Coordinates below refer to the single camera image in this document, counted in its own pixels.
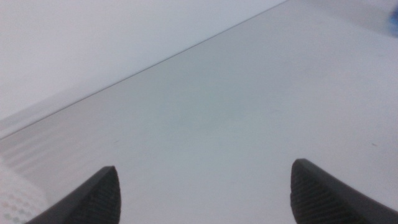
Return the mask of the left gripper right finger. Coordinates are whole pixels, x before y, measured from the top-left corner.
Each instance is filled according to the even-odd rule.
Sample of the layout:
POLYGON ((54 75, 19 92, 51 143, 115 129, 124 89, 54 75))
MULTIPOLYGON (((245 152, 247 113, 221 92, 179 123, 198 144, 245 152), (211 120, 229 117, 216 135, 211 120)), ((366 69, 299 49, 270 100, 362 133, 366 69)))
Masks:
POLYGON ((397 224, 397 211, 307 159, 297 159, 292 164, 290 189, 290 206, 297 223, 397 224))

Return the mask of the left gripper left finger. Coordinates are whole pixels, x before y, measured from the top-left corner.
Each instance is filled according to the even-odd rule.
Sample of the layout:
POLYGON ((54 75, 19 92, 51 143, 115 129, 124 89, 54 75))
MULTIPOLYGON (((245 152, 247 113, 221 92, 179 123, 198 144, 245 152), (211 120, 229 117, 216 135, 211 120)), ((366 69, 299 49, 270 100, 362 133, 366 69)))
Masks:
POLYGON ((118 173, 106 166, 28 224, 118 224, 120 217, 118 173))

